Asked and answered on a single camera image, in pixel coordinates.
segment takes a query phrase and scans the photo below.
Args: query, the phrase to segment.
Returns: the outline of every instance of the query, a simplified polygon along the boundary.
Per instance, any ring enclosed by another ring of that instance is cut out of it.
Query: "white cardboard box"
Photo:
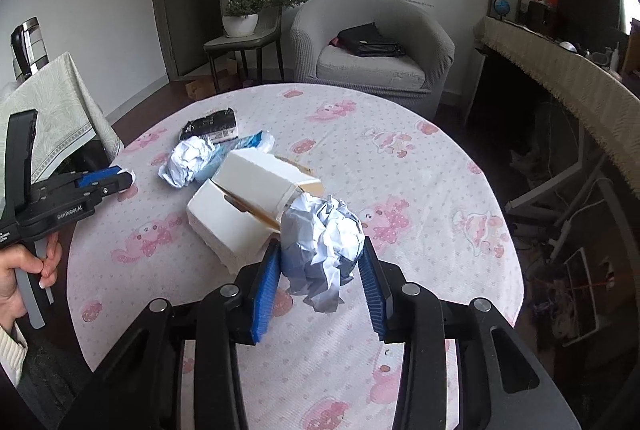
[[[255,148],[234,150],[187,204],[189,224],[235,275],[262,259],[284,209],[301,191],[324,194],[319,179],[293,164]]]

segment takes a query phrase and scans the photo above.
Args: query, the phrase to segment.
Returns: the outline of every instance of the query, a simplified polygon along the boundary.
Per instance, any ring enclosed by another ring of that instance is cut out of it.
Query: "beige fringed table cover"
[[[640,197],[640,100],[635,95],[591,61],[522,26],[485,16],[475,34],[566,106]]]

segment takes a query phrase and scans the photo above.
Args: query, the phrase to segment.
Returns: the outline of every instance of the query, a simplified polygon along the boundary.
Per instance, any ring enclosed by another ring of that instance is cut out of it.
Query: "chair leg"
[[[284,64],[282,63],[282,46],[280,45],[280,39],[276,40],[276,51],[278,53],[278,67],[280,69],[280,79],[284,82]]]
[[[257,62],[257,70],[258,70],[258,84],[262,84],[262,49],[255,49],[255,60]]]
[[[211,69],[211,77],[213,78],[213,87],[216,89],[216,94],[220,94],[218,74],[216,74],[216,64],[214,63],[213,56],[211,54],[208,54],[207,56],[209,57],[209,68]]]
[[[240,51],[240,56],[242,56],[242,70],[244,71],[244,79],[249,79],[249,69],[246,66],[246,54],[244,50]]]

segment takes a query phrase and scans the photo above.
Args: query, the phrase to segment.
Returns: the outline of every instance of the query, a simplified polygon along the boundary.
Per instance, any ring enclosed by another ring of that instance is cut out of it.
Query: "cream knit sleeve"
[[[27,342],[15,326],[15,340],[0,327],[0,363],[9,380],[16,386],[22,374],[22,363],[27,355]]]

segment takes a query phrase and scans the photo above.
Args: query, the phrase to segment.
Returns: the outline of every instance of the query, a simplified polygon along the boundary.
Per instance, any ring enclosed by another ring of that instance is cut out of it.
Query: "black bag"
[[[338,43],[351,54],[368,56],[404,56],[404,50],[393,40],[384,38],[375,24],[360,25],[338,32]]]

